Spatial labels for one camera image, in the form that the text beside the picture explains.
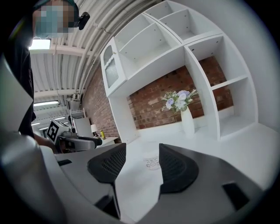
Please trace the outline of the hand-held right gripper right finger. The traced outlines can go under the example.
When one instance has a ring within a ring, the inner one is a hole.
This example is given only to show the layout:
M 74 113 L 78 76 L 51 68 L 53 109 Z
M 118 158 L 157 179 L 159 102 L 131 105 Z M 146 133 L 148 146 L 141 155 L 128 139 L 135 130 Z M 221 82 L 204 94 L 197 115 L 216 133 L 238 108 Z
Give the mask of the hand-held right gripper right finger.
M 163 184 L 150 212 L 156 224 L 214 224 L 262 195 L 262 189 L 225 160 L 159 145 Z

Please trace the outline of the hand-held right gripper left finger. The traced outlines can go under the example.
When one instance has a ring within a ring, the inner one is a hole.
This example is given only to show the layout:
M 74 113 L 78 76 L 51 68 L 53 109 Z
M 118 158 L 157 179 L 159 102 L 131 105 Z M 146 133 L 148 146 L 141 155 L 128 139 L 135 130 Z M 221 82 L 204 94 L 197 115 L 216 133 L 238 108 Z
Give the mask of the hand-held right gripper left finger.
M 126 162 L 126 144 L 55 156 L 74 188 L 93 206 L 120 219 L 116 179 Z

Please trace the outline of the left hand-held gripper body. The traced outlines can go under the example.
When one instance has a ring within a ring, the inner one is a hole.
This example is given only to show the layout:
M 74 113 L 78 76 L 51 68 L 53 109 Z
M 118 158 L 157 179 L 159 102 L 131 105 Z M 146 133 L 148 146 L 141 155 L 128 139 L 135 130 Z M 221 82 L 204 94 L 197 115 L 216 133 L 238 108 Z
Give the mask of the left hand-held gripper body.
M 59 120 L 51 119 L 46 135 L 56 146 L 58 153 L 86 151 L 97 146 L 96 138 L 78 136 L 74 133 L 74 128 Z

